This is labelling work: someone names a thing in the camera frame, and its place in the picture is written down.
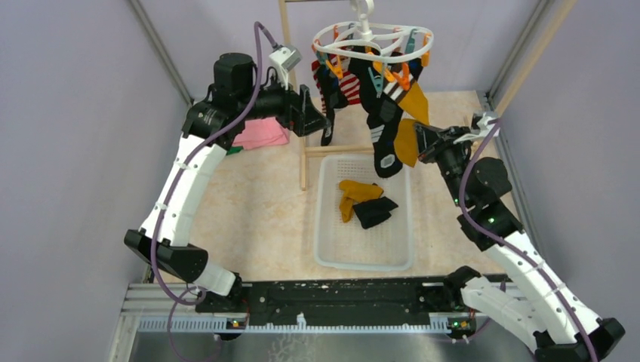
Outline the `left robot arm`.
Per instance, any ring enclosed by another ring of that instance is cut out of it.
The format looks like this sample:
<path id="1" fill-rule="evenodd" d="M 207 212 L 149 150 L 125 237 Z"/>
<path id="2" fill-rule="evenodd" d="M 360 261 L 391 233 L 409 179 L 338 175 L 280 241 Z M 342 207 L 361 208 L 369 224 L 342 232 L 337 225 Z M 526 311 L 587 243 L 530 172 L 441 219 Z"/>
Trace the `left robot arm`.
<path id="1" fill-rule="evenodd" d="M 292 48 L 269 55 L 269 83 L 261 83 L 259 63 L 241 53 L 227 53 L 214 63 L 214 81 L 205 98 L 186 113 L 178 150 L 162 191 L 138 229 L 127 230 L 124 243 L 155 270 L 212 292 L 223 311 L 242 302 L 238 275 L 210 261 L 208 252 L 190 243 L 195 213 L 214 171 L 246 121 L 274 118 L 299 137 L 327 128 L 329 120 L 312 104 L 309 88 L 289 82 L 301 56 Z"/>

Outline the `yellow sock with brown stripes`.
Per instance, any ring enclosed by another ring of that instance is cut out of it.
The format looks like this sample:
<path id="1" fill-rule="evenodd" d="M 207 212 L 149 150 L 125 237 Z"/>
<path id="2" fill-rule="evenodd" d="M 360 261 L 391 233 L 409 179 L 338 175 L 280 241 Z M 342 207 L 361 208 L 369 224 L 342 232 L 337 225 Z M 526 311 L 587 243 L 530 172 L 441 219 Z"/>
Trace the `yellow sock with brown stripes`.
<path id="1" fill-rule="evenodd" d="M 360 183 L 349 179 L 340 181 L 338 188 L 343 193 L 339 210 L 344 223 L 352 219 L 356 204 L 374 200 L 383 195 L 383 188 L 377 184 Z"/>

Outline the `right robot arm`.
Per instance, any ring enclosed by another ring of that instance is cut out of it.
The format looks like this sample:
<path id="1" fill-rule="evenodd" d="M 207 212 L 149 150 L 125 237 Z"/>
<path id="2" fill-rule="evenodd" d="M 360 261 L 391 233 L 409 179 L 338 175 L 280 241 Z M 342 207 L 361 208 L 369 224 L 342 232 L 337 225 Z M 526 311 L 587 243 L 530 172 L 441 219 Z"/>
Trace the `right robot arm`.
<path id="1" fill-rule="evenodd" d="M 444 304 L 453 311 L 467 307 L 486 314 L 538 361 L 604 360 L 624 337 L 624 327 L 585 305 L 532 244 L 523 224 L 502 202 L 512 189 L 503 161 L 473 152 L 468 127 L 416 123 L 412 131 L 419 160 L 438 166 L 460 208 L 464 235 L 504 269 L 522 294 L 511 296 L 463 266 L 446 277 Z"/>

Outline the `black sock plain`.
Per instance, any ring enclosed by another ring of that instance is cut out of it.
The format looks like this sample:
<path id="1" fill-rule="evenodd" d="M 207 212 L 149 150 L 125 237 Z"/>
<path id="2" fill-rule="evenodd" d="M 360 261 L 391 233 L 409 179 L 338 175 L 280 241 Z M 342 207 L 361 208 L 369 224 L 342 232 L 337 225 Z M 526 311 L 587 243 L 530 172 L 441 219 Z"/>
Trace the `black sock plain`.
<path id="1" fill-rule="evenodd" d="M 397 203 L 393 200 L 382 197 L 356 204 L 353 210 L 361 227 L 370 229 L 387 221 L 397 207 Z"/>

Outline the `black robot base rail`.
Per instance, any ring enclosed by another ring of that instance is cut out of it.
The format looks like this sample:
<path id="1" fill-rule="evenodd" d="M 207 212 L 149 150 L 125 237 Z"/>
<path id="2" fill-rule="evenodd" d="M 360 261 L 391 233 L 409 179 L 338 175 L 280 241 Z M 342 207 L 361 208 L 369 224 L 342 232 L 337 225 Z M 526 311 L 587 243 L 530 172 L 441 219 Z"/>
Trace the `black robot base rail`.
<path id="1" fill-rule="evenodd" d="M 226 333 L 434 333 L 460 339 L 487 325 L 454 298 L 445 277 L 244 282 L 195 308 Z"/>

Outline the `white round clip hanger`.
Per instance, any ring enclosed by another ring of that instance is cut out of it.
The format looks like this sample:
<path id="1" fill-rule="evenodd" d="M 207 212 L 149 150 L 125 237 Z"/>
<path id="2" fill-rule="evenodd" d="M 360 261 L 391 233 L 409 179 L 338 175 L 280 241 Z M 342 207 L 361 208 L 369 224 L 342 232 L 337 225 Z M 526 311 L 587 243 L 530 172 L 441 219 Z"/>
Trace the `white round clip hanger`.
<path id="1" fill-rule="evenodd" d="M 435 33 L 423 26 L 374 23 L 373 1 L 351 1 L 355 19 L 334 23 L 312 38 L 314 51 L 386 65 L 407 63 L 429 55 Z"/>

